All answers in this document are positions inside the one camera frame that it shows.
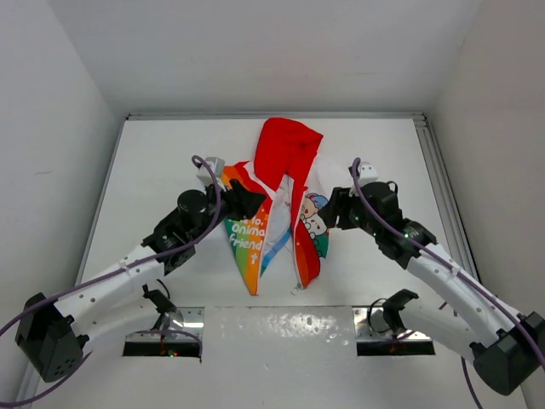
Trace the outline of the rainbow red child jacket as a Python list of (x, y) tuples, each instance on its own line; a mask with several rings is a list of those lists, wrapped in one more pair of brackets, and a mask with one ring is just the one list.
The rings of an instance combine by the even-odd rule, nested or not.
[(270, 262), (286, 246), (291, 248), (301, 287), (308, 287), (321, 273), (330, 230), (318, 213), (329, 202), (327, 177), (336, 167), (318, 151), (323, 138), (295, 120), (269, 118), (254, 157), (223, 170), (226, 186), (238, 181), (266, 197), (253, 217), (224, 221), (239, 273), (253, 296)]

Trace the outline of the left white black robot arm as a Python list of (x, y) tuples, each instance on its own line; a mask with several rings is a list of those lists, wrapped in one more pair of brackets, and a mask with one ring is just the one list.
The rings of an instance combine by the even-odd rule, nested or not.
[(196, 244), (226, 219), (255, 216), (266, 196), (240, 181), (181, 193), (177, 206), (127, 256), (57, 296), (42, 292), (24, 306), (15, 342), (45, 383), (68, 375), (95, 339), (90, 328), (117, 302), (179, 268)]

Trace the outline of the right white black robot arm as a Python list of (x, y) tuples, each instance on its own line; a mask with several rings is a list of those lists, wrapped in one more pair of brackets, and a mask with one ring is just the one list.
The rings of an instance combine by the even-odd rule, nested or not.
[(439, 316), (414, 291), (400, 290), (369, 319), (391, 335), (419, 331), (467, 360), (480, 379), (510, 395), (544, 366), (544, 318), (522, 314), (485, 289), (452, 260), (436, 237), (404, 217), (389, 183), (336, 187), (319, 211), (329, 228), (359, 228), (380, 252), (431, 287), (456, 312)]

